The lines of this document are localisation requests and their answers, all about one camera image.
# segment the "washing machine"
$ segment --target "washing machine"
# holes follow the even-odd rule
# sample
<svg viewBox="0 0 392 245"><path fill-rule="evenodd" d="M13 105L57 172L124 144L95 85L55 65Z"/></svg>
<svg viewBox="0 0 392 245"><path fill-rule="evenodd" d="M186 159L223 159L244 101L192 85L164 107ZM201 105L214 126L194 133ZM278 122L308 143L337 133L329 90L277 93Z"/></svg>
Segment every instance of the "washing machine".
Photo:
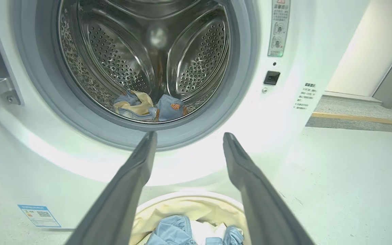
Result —
<svg viewBox="0 0 392 245"><path fill-rule="evenodd" d="M224 133L276 176L368 3L0 0L0 182L20 212L52 214L37 227L76 228L155 131L139 204L176 191L241 202ZM128 89L154 105L173 96L187 113L122 116L114 101Z"/></svg>

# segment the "blue and white sticker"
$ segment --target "blue and white sticker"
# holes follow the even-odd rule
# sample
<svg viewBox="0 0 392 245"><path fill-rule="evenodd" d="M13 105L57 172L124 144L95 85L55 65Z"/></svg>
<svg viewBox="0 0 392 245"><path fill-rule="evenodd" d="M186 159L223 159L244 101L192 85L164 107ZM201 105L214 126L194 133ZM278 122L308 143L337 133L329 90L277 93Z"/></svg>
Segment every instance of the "blue and white sticker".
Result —
<svg viewBox="0 0 392 245"><path fill-rule="evenodd" d="M45 206L18 205L36 227L61 228Z"/></svg>

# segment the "wooden strip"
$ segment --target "wooden strip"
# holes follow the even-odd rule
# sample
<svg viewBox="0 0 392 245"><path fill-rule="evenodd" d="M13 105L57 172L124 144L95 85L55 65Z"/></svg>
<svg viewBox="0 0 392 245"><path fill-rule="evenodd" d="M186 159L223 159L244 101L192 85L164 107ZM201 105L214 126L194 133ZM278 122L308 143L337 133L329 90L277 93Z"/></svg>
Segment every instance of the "wooden strip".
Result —
<svg viewBox="0 0 392 245"><path fill-rule="evenodd" d="M391 119L383 119L383 118L368 117L368 116L352 116L352 115L333 114L333 113L312 113L311 116L322 117L322 118L332 118L332 119L371 121L373 123L381 123L381 124L392 124Z"/></svg>

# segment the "stainless steel drum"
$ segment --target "stainless steel drum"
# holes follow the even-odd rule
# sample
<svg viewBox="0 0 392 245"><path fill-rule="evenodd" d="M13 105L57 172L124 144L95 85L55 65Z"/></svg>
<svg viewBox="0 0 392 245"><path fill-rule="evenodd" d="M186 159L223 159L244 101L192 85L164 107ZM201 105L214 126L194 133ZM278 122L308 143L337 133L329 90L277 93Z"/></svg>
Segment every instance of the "stainless steel drum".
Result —
<svg viewBox="0 0 392 245"><path fill-rule="evenodd" d="M110 113L132 89L154 103L163 94L181 99L190 114L225 74L229 27L224 7L213 0L64 0L59 20L73 79Z"/></svg>

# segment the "black square latch hole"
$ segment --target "black square latch hole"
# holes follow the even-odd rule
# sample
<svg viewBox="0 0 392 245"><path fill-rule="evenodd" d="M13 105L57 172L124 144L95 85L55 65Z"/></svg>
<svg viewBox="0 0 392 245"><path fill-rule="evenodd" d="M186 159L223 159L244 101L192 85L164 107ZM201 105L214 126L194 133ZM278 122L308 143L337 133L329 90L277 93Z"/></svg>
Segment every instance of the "black square latch hole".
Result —
<svg viewBox="0 0 392 245"><path fill-rule="evenodd" d="M277 71L268 71L266 75L266 79L264 79L264 84L267 85L276 85L277 80L279 79L280 72Z"/></svg>

